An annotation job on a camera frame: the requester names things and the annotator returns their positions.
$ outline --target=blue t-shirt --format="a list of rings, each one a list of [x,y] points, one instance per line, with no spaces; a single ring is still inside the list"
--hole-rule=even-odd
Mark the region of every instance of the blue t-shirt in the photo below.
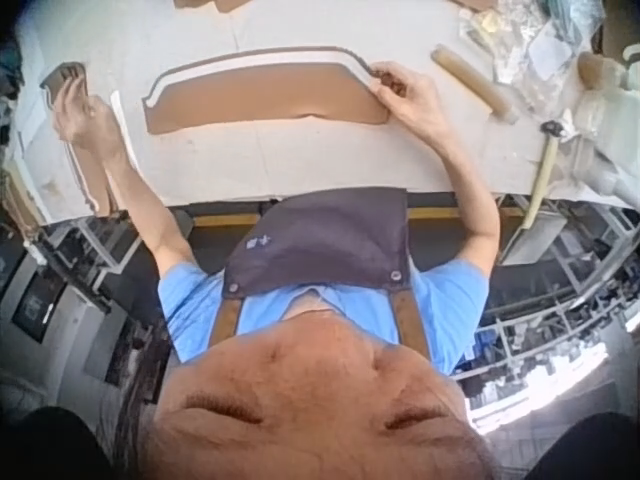
[[[222,301],[222,283],[223,272],[208,275],[188,263],[174,266],[160,281],[160,302],[180,361],[187,362],[206,351]],[[469,262],[456,259],[422,273],[412,265],[411,284],[431,361],[448,375],[473,341],[489,282]],[[310,289],[363,330],[389,343],[399,343],[387,293],[348,285],[291,286],[248,297],[237,334],[274,324],[295,298]]]

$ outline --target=person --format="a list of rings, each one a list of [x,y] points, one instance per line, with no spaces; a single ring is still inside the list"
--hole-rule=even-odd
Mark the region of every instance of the person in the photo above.
[[[496,203],[433,81],[372,65],[372,93],[442,159],[467,237],[419,272],[406,192],[338,189],[283,200],[208,275],[128,161],[111,109],[69,79],[62,140],[110,174],[160,274],[182,365],[140,452],[150,478],[493,478],[448,377],[471,343],[500,237]]]

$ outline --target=short sleeve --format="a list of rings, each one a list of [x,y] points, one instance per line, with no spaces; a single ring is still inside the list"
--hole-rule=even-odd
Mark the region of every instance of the short sleeve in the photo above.
[[[222,272],[208,275],[190,263],[173,266],[160,280],[158,296],[180,361],[207,349],[221,295]]]
[[[432,360],[448,375],[473,342],[489,295],[489,280],[477,267],[461,259],[414,278]]]

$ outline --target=dark apron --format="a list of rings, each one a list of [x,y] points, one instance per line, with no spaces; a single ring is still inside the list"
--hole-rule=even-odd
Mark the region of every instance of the dark apron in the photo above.
[[[209,346],[235,335],[246,297],[305,284],[386,290],[400,343],[429,358],[411,290],[405,190],[328,190],[272,207],[227,261]]]

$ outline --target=work table surface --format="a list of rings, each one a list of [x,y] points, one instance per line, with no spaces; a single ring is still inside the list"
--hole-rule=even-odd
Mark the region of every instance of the work table surface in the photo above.
[[[119,92],[134,165],[167,205],[364,185],[450,191],[436,155],[393,120],[370,126],[305,118],[208,125],[157,136],[146,131],[142,98],[170,68],[254,49],[332,45],[369,62],[395,60],[431,75],[491,190],[529,194],[545,145],[540,119],[517,103],[520,120],[501,123],[431,61],[430,52],[443,44],[492,76],[491,58],[459,31],[459,7],[446,0],[252,0],[230,14],[218,13],[213,3],[178,10],[173,0],[42,2],[18,28],[26,84],[9,170],[22,178],[44,223],[91,213],[38,88],[59,63],[80,61],[90,93],[109,100]],[[501,88],[517,102],[513,92]],[[580,93],[574,71],[563,105],[572,107]],[[612,203],[569,180],[554,181],[550,196]]]

